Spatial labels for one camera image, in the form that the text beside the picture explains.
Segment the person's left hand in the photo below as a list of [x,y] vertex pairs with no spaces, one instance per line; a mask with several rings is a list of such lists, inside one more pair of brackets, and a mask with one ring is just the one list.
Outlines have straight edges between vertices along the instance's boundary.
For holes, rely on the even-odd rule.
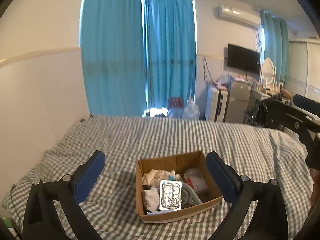
[[310,197],[310,203],[311,207],[314,207],[320,194],[320,172],[318,170],[310,169],[310,176],[313,179],[313,188]]

